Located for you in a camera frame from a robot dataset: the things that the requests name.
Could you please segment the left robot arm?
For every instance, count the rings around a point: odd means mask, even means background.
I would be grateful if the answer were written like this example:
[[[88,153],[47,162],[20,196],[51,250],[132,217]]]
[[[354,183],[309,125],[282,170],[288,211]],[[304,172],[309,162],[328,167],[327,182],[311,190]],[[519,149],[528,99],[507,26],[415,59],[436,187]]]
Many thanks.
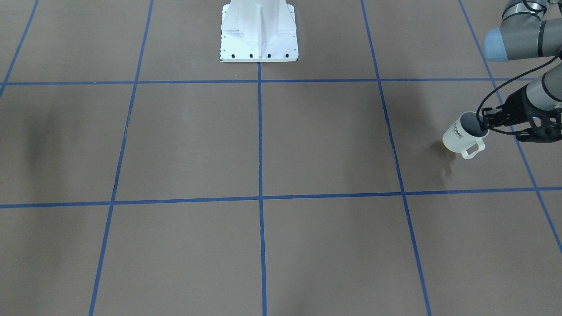
[[[500,27],[487,32],[483,55],[501,62],[548,58],[545,66],[561,58],[561,19],[544,18],[559,0],[510,0],[502,13]],[[497,108],[480,105],[476,120],[481,129],[499,132],[500,126],[528,123],[514,131],[521,141],[555,142],[561,138],[561,65],[513,92]]]

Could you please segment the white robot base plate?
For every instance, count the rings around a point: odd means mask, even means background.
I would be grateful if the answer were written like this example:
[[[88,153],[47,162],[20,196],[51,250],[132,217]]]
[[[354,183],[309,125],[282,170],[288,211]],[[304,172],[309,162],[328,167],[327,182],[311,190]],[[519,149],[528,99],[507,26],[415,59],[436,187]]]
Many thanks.
[[[285,0],[231,0],[221,13],[220,62],[299,59],[295,8]]]

